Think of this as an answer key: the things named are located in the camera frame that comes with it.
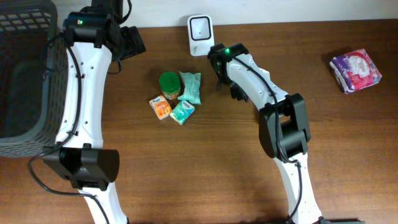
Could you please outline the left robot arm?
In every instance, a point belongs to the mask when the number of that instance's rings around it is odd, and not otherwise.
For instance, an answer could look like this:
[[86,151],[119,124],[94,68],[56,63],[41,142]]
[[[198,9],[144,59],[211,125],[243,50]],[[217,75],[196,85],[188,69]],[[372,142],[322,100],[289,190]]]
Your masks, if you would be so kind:
[[92,1],[69,13],[62,39],[67,49],[67,91],[55,145],[40,157],[83,197],[95,223],[128,223],[116,191],[119,152],[104,149],[101,128],[104,85],[112,62],[146,51],[137,27],[122,24],[122,1]]

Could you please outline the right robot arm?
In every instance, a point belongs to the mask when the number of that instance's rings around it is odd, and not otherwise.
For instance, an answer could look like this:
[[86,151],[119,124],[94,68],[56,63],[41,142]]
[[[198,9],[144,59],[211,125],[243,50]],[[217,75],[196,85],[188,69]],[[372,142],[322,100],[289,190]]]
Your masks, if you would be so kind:
[[259,141],[281,174],[289,203],[287,223],[325,223],[308,173],[311,136],[303,97],[275,85],[243,44],[215,45],[208,60],[219,85],[228,85],[236,100],[252,101],[259,112]]

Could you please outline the green lid glass jar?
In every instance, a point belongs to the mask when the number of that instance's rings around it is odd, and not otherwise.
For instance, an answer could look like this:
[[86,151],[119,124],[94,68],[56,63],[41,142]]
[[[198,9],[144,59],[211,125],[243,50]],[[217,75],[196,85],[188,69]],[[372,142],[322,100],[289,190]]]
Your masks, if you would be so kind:
[[177,99],[180,94],[180,79],[174,72],[165,72],[159,78],[162,94],[168,100]]

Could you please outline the orange tissue pack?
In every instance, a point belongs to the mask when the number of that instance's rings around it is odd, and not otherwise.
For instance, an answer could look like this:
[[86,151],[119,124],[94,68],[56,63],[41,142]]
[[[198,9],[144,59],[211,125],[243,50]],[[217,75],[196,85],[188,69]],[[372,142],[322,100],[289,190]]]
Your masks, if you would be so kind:
[[158,97],[149,101],[151,108],[154,110],[156,116],[162,120],[170,115],[172,112],[172,108],[169,105],[169,102],[163,95],[159,95]]

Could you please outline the teal tissue pack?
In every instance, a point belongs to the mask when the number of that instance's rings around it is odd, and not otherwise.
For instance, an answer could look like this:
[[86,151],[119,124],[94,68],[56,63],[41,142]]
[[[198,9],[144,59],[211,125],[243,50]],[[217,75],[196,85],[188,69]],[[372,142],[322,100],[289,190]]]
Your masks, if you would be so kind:
[[170,117],[178,124],[183,125],[184,122],[193,114],[195,107],[187,100],[182,100],[170,113]]

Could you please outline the red purple pad package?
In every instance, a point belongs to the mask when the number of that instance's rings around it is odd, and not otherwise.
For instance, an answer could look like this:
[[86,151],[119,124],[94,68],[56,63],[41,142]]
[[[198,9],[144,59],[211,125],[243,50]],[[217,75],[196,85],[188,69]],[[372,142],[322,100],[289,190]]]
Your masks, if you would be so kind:
[[330,67],[345,94],[376,85],[382,78],[365,49],[333,57]]

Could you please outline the mint green wipes packet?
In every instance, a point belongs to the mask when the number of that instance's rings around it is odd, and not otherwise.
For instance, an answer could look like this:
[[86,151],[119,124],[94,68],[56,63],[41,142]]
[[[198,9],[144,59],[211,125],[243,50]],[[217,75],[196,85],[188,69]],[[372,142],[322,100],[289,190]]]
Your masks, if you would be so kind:
[[201,73],[179,72],[184,85],[184,91],[179,100],[187,100],[192,104],[200,105]]

